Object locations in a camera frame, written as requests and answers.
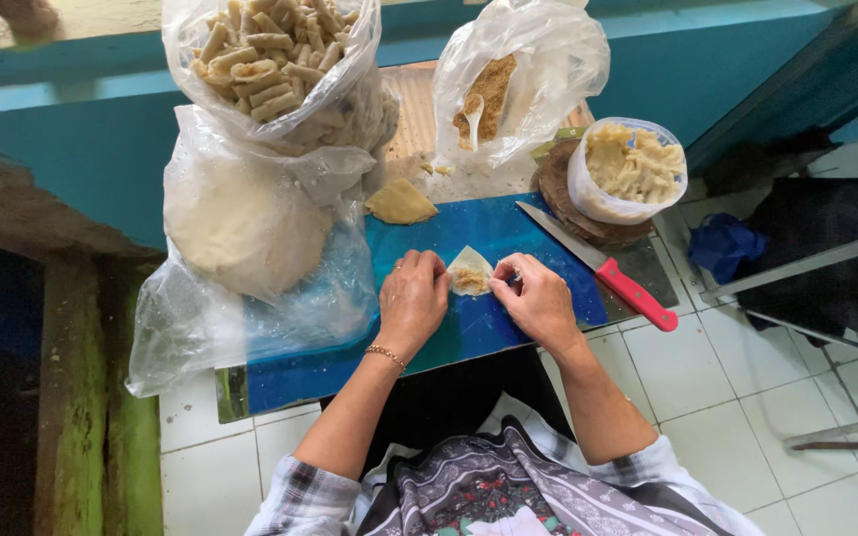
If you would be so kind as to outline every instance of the round wooden board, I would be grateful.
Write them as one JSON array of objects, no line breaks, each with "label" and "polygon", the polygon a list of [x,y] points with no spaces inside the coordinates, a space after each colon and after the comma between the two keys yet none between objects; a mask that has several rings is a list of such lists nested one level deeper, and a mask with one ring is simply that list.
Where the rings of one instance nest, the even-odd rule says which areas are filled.
[{"label": "round wooden board", "polygon": [[560,141],[548,151],[532,177],[542,190],[545,203],[558,221],[589,244],[624,245],[646,237],[654,229],[650,219],[637,225],[614,225],[595,221],[575,208],[568,197],[568,158],[578,148],[579,142],[579,139]]}]

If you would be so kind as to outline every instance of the hand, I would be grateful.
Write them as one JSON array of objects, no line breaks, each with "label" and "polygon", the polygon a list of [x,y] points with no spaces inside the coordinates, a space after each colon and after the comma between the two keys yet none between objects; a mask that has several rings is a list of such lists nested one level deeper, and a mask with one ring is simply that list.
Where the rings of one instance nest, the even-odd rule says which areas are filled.
[{"label": "hand", "polygon": [[[512,275],[517,278],[510,286]],[[513,253],[499,261],[488,285],[521,331],[548,353],[559,356],[584,343],[565,280],[531,255]]]},{"label": "hand", "polygon": [[382,328],[373,344],[408,363],[442,323],[449,302],[445,264],[434,252],[409,250],[379,291]]}]

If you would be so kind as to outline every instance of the gold bracelet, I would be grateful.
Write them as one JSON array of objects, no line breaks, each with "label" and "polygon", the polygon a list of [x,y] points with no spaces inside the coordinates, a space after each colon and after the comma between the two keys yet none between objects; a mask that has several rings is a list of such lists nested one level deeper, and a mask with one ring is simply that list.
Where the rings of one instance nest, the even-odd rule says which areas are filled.
[{"label": "gold bracelet", "polygon": [[394,361],[396,361],[396,364],[398,364],[399,366],[402,367],[402,373],[405,374],[406,363],[402,362],[402,359],[399,359],[398,357],[396,357],[396,354],[394,354],[393,352],[390,352],[389,350],[387,350],[386,348],[383,348],[382,346],[376,346],[375,344],[370,344],[369,346],[366,347],[365,353],[369,354],[370,352],[375,352],[376,354],[382,354],[389,359],[393,359]]}]

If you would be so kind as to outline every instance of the red knife handle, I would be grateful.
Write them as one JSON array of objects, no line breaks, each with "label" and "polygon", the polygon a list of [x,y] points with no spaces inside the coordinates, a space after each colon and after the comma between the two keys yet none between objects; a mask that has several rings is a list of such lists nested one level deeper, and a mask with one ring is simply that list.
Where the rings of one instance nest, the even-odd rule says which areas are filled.
[{"label": "red knife handle", "polygon": [[661,331],[674,331],[677,328],[677,313],[661,307],[658,300],[647,290],[631,277],[622,274],[618,269],[618,262],[613,258],[608,258],[595,274]]}]

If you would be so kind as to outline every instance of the clear plastic bag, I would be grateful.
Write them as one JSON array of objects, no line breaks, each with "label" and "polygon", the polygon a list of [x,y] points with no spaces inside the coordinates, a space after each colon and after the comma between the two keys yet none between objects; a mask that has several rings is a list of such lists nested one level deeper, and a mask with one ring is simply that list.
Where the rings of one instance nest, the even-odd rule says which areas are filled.
[{"label": "clear plastic bag", "polygon": [[377,301],[360,178],[373,157],[356,147],[279,156],[196,105],[174,111],[168,259],[141,286],[128,389],[156,395],[206,368],[365,335]]},{"label": "clear plastic bag", "polygon": [[[681,142],[666,128],[661,127],[661,125],[627,117],[605,117],[598,120],[584,131],[581,142],[578,143],[578,148],[575,149],[575,152],[572,153],[571,158],[568,160],[568,196],[578,211],[591,219],[605,223],[635,225],[678,202],[684,195],[684,192],[687,191],[686,159],[685,172],[674,177],[674,180],[680,183],[680,187],[674,193],[673,199],[662,203],[639,203],[619,200],[614,196],[610,196],[595,184],[595,181],[591,178],[591,174],[588,172],[584,149],[586,147],[586,140],[591,132],[601,128],[605,124],[622,125],[630,129],[646,129],[658,135],[658,141],[661,145],[675,144],[678,147],[681,146]],[[628,145],[633,147],[633,143],[634,141],[632,140],[628,142]]]},{"label": "clear plastic bag", "polygon": [[[494,0],[456,30],[438,58],[432,84],[435,152],[458,164],[497,167],[552,140],[559,124],[607,83],[611,51],[587,0]],[[453,118],[493,59],[514,55],[498,133],[479,151],[459,149]]]},{"label": "clear plastic bag", "polygon": [[322,146],[354,146],[372,152],[388,142],[399,124],[399,97],[382,87],[375,49],[382,26],[378,0],[340,0],[340,11],[359,12],[350,31],[345,57],[310,91],[296,111],[258,123],[201,80],[190,68],[193,47],[210,32],[206,20],[225,8],[226,0],[164,0],[161,39],[177,87],[209,112],[233,137],[267,144],[289,156]]}]

